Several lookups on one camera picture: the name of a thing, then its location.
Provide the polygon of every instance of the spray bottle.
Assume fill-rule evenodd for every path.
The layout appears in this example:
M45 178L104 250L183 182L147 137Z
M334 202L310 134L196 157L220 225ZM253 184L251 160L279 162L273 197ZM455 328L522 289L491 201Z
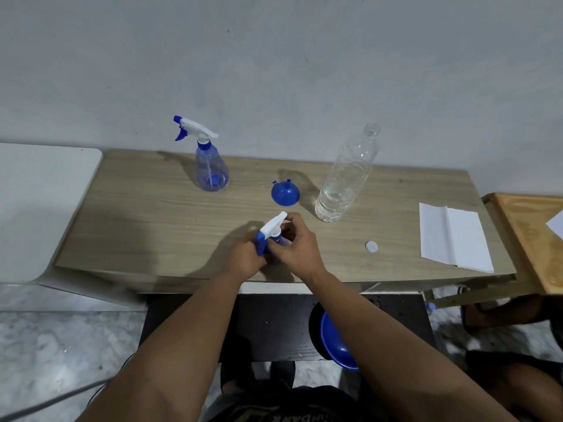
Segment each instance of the spray bottle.
M269 220L266 224L260 228L260 232L256 234L255 243L256 243L256 251L258 256L262 256L264 254L271 253L270 250L266 247L268 243L268 239L274 240L281 246L287 246L289 241L282 237L282 223L287 217L286 212L281 212L278 216L274 219Z
M211 144L211 138L217 139L219 135L207 127L179 115L174 115L174 121L179 124L180 128L176 141L181 141L189 134L198 139L195 164L199 187L204 191L219 191L225 188L229 182L229 169L217 148Z

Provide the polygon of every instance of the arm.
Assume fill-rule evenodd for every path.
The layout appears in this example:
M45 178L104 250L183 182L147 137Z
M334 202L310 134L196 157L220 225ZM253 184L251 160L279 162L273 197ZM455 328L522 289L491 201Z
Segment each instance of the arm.
M143 343L77 422L195 422L207 397L241 284L266 261L256 231L236 241L226 267Z
M315 234L297 213L284 233L292 244L268 247L327 311L371 388L400 421L514 421L492 397L436 349L324 267Z

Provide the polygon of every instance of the wooden stool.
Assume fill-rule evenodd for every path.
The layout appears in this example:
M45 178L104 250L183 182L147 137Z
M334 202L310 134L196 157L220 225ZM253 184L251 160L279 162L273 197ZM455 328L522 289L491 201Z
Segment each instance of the wooden stool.
M461 295L434 299L437 308L539 293L563 294L563 240L545 223L563 210L563 197L494 193L483 197L489 216L516 268L513 278Z

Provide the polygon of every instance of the blue bowl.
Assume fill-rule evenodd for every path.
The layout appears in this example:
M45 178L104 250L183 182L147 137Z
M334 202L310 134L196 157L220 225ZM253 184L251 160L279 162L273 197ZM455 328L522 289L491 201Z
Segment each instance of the blue bowl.
M344 345L340 335L336 331L336 327L325 312L320 320L320 339L323 341L324 348L328 355L336 364L344 369L359 371L356 362L352 358L352 354L348 351L348 347Z

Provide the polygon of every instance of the white paper sheet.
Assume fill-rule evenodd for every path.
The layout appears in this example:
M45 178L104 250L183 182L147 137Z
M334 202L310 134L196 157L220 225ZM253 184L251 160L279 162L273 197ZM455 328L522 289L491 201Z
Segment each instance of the white paper sheet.
M423 258L493 273L479 214L419 204L420 254Z
M546 225L563 240L563 210L551 218Z

